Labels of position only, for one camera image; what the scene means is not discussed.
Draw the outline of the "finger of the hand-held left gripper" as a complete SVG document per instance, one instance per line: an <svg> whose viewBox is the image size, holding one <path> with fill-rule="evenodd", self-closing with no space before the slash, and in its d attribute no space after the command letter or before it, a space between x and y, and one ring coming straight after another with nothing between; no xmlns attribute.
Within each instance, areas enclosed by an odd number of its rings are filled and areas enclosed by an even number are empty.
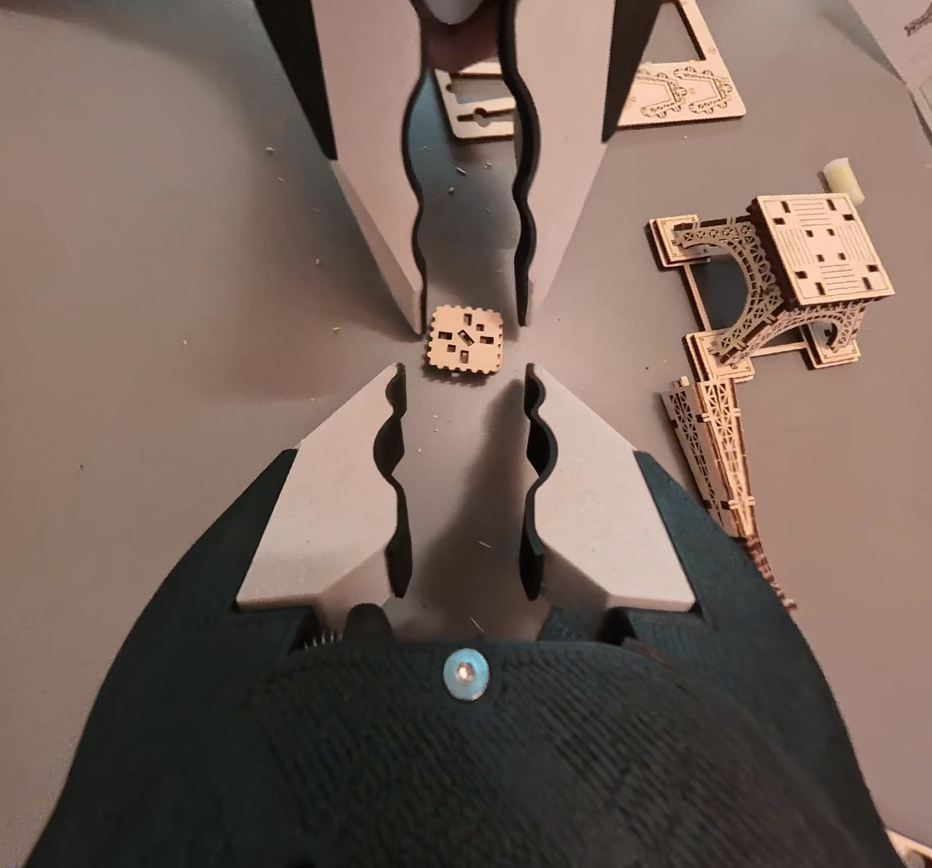
<svg viewBox="0 0 932 868"><path fill-rule="evenodd" d="M533 322L575 232L607 144L615 0L516 0L499 58L516 99L516 300Z"/></svg>
<svg viewBox="0 0 932 868"><path fill-rule="evenodd" d="M310 0L331 116L333 173L408 325L423 331L424 275L405 123L422 80L409 0Z"/></svg>

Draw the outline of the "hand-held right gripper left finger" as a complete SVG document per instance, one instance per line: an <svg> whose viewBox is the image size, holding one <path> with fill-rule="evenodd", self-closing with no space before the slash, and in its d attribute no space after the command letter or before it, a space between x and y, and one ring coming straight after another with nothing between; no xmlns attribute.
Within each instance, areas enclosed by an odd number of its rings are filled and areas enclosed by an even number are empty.
<svg viewBox="0 0 932 868"><path fill-rule="evenodd" d="M403 364L307 435L239 589L242 609L382 606L408 589L412 540L393 473L404 454Z"/></svg>

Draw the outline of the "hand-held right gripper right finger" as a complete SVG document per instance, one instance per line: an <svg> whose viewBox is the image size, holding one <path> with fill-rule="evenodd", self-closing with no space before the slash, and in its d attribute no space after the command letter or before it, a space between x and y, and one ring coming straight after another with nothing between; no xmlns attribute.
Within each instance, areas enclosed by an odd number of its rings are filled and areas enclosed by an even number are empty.
<svg viewBox="0 0 932 868"><path fill-rule="evenodd" d="M581 610L690 610L693 589L635 447L545 368L528 364L519 571L529 600Z"/></svg>

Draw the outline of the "wooden tower model spire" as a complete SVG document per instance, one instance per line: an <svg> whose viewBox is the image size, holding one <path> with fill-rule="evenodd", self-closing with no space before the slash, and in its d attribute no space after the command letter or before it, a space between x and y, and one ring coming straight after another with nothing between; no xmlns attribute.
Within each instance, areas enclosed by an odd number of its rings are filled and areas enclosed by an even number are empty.
<svg viewBox="0 0 932 868"><path fill-rule="evenodd" d="M705 510L743 548L784 607L794 611L796 602L776 581L764 553L735 380L694 383L683 377L662 400Z"/></svg>

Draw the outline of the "small toothed wooden square plate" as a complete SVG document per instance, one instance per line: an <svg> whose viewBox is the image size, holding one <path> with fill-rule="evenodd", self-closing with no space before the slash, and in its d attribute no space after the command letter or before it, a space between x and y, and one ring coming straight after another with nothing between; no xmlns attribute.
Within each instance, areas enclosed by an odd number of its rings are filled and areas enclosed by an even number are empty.
<svg viewBox="0 0 932 868"><path fill-rule="evenodd" d="M499 371L503 356L500 313L444 305L431 320L427 362L438 368L476 374Z"/></svg>

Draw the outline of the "grey desk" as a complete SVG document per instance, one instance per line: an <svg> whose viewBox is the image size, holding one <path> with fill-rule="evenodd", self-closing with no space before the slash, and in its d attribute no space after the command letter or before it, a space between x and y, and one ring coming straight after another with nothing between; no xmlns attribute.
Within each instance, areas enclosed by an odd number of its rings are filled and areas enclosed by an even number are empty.
<svg viewBox="0 0 932 868"><path fill-rule="evenodd" d="M184 552L284 448L403 362L414 638L533 634L517 577L525 365L693 490L653 217L818 189L847 157L895 295L853 365L739 388L765 552L883 820L930 844L930 139L845 0L698 0L748 113L620 132L516 328L509 143L410 141L430 302L501 311L502 371L426 367L250 0L2 0L2 866L28 861L102 680Z"/></svg>

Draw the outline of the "person's left hand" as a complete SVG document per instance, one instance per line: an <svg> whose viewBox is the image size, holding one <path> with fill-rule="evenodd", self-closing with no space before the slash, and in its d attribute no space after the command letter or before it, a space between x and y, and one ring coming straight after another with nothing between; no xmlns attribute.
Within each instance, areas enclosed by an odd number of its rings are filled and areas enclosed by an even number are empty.
<svg viewBox="0 0 932 868"><path fill-rule="evenodd" d="M498 51L499 5L484 4L461 23L443 23L422 12L421 30L431 69L460 72Z"/></svg>

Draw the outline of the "laser-cut wooden parts sheet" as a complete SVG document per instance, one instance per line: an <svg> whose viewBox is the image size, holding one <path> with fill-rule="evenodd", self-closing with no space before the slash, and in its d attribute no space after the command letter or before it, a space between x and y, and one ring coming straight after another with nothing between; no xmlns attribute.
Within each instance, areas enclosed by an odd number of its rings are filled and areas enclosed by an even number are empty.
<svg viewBox="0 0 932 868"><path fill-rule="evenodd" d="M665 0L673 5L698 57L686 61L643 61L635 75L617 129L640 129L740 118L747 108L718 50L696 0ZM446 113L450 134L467 143L514 137L516 105L506 93L498 97L460 98L458 88L499 82L499 61L490 58L461 72L435 70L434 86Z"/></svg>

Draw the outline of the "white wax cylinder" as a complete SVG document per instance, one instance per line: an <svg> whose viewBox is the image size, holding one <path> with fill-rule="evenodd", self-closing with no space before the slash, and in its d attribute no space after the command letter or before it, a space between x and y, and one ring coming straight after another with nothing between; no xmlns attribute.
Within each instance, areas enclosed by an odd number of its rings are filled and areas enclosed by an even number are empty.
<svg viewBox="0 0 932 868"><path fill-rule="evenodd" d="M822 175L829 191L845 194L856 207L865 201L864 192L848 158L840 157L831 160L823 167Z"/></svg>

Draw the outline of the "wooden tower model base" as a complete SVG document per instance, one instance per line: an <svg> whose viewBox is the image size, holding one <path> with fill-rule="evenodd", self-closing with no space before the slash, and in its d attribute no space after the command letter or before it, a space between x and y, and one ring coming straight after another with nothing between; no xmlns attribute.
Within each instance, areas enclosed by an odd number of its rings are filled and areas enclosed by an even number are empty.
<svg viewBox="0 0 932 868"><path fill-rule="evenodd" d="M845 193L763 195L742 215L648 222L659 263L679 268L703 329L684 344L700 382L748 382L758 357L800 351L809 368L860 357L856 336L868 305L895 291ZM712 326L693 268L732 259L746 297L730 326Z"/></svg>

